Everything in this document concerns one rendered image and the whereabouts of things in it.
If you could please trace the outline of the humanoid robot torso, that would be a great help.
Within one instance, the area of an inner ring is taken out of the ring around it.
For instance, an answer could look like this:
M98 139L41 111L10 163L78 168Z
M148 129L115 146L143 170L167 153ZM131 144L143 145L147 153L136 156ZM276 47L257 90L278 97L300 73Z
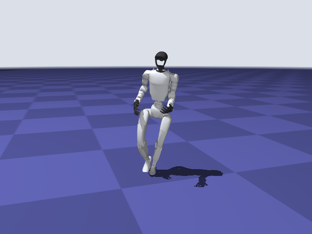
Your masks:
M165 69L163 69L163 71L165 72L160 73L156 70L154 70L153 68L153 70L149 74L150 95L152 100L155 100L154 104L151 106L150 116L153 118L162 119L163 103L161 101L165 101L170 92L171 72L169 70L166 71Z

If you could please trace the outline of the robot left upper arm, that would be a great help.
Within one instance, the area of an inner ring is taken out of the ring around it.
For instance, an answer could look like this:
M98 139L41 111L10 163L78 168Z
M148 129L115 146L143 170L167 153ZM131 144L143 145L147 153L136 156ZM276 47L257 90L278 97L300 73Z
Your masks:
M174 73L170 73L170 80L171 80L171 91L168 94L168 98L174 98L175 92L177 90L179 76Z

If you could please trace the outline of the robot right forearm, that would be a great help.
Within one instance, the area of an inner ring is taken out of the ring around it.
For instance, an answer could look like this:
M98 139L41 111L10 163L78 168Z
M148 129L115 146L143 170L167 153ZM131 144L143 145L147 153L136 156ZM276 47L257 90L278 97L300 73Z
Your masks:
M142 87L142 86L141 86ZM141 88L140 88L140 90L141 90ZM136 99L138 99L139 100L139 104L141 103L141 101L142 101L142 98L144 97L144 92L143 91L140 91L139 90L139 93L138 93L138 96L136 97ZM135 99L135 101L136 101L136 99ZM134 101L134 102L135 102Z

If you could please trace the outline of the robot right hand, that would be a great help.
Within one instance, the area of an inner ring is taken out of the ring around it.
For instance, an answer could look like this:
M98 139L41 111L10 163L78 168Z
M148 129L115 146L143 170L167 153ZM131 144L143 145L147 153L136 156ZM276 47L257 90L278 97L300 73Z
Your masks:
M137 110L139 110L137 107L139 106L139 100L136 99L136 101L134 102L134 114L138 116L139 112ZM140 110L139 110L140 111Z

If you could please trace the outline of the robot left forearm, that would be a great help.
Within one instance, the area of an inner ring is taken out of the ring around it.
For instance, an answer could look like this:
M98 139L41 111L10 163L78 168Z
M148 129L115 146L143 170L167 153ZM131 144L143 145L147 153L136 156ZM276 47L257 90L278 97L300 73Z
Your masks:
M171 106L173 106L173 105L174 105L175 98L176 98L176 95L174 96L174 98L169 98L169 99L168 99L167 107L169 107L169 106L170 106L169 104L171 104ZM174 109L173 109L173 110L174 110Z

